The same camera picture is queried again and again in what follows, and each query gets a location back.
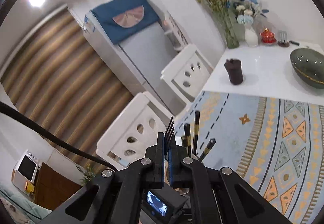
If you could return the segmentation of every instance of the table runner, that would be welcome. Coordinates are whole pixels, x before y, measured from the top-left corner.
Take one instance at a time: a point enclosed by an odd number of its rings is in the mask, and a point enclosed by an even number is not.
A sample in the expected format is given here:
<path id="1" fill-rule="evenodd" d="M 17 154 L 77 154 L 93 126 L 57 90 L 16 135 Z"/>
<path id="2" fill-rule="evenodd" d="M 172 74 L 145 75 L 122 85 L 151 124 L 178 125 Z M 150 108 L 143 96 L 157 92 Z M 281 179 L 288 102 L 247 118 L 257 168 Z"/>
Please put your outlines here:
<path id="1" fill-rule="evenodd" d="M 206 167 L 228 166 L 293 223 L 311 223 L 324 204 L 324 107 L 290 100 L 203 91 L 175 126 L 193 135 L 200 110 L 197 155 L 216 144 Z"/>

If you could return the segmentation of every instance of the chair backrest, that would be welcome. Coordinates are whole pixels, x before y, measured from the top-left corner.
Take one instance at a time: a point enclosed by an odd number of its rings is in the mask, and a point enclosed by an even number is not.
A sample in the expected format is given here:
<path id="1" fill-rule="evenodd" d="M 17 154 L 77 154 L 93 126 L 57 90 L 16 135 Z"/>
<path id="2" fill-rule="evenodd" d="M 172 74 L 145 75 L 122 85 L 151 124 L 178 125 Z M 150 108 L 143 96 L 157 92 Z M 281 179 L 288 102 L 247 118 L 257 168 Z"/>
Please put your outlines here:
<path id="1" fill-rule="evenodd" d="M 97 154 L 110 163 L 110 152 L 129 163 L 143 158 L 171 116 L 150 93 L 138 93 L 97 142 Z"/>
<path id="2" fill-rule="evenodd" d="M 212 65 L 198 48 L 189 44 L 164 68 L 161 79 L 186 104 L 190 104 L 200 93 L 212 71 Z"/>

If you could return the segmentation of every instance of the metal screw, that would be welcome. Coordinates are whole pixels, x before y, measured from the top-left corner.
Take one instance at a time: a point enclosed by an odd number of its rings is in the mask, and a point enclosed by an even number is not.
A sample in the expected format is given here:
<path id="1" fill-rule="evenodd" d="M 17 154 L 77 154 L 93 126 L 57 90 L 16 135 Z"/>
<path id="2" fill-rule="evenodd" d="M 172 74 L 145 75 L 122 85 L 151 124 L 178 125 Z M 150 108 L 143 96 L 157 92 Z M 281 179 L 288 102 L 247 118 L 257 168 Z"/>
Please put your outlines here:
<path id="1" fill-rule="evenodd" d="M 191 157 L 185 157 L 182 161 L 183 161 L 185 164 L 191 164 L 191 163 L 192 163 L 192 158 L 191 158 Z"/>
<path id="2" fill-rule="evenodd" d="M 103 177 L 110 177 L 112 175 L 112 171 L 110 169 L 103 170 L 101 173 Z"/>
<path id="3" fill-rule="evenodd" d="M 229 167 L 223 167 L 222 168 L 222 173 L 224 175 L 230 175 L 232 173 L 232 169 L 230 169 Z"/>
<path id="4" fill-rule="evenodd" d="M 142 165 L 148 165 L 150 162 L 151 162 L 151 159 L 150 158 L 143 158 L 141 160 L 141 164 Z"/>

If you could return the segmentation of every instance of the brown cabinet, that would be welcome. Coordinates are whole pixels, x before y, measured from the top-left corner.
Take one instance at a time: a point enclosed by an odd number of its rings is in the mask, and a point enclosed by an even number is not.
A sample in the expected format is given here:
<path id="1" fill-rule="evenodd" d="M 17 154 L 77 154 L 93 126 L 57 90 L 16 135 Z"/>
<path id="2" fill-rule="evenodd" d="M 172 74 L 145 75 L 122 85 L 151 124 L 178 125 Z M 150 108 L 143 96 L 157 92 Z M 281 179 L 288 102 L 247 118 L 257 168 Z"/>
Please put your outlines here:
<path id="1" fill-rule="evenodd" d="M 43 163 L 35 186 L 34 203 L 54 210 L 80 188 L 80 185 Z"/>

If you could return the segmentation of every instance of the white tabletop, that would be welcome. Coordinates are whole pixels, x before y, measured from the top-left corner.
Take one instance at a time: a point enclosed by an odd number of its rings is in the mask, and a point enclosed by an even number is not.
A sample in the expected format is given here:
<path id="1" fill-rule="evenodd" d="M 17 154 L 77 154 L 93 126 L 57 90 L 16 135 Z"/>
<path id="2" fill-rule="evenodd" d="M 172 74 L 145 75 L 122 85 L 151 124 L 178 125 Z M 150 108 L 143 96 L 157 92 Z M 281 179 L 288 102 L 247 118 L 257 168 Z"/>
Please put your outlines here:
<path id="1" fill-rule="evenodd" d="M 296 48 L 295 45 L 290 45 L 288 48 L 259 45 L 255 48 L 241 46 L 237 49 L 226 49 L 203 90 L 324 105 L 324 90 L 307 85 L 291 66 L 289 56 Z M 314 49 L 323 54 L 321 48 Z M 230 83 L 224 67 L 226 59 L 231 58 L 242 62 L 244 81 L 240 85 Z"/>

